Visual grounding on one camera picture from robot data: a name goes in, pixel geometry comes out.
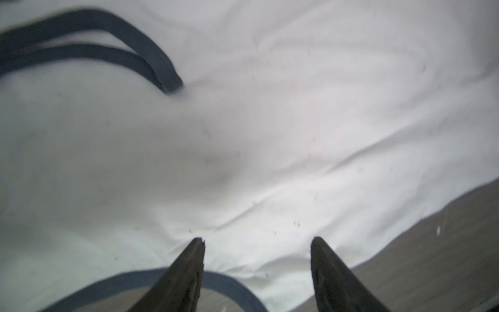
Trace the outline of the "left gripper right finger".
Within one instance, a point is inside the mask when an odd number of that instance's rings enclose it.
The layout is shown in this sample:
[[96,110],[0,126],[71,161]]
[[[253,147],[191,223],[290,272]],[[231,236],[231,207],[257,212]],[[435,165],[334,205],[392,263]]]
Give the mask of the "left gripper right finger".
[[311,243],[311,275],[321,312],[389,312],[321,237]]

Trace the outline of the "white tank top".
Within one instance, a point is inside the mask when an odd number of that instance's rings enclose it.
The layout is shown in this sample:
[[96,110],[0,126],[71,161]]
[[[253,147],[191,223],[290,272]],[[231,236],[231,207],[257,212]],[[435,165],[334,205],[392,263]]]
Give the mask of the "white tank top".
[[498,177],[497,1],[91,1],[184,87],[72,60],[1,78],[1,310],[205,266],[270,311],[323,237],[361,264]]

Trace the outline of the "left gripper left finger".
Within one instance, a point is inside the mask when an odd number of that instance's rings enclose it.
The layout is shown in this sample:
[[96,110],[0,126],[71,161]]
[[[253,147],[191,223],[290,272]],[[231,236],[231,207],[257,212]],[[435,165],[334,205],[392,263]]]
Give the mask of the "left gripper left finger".
[[195,312],[204,273],[205,243],[196,237],[129,312]]

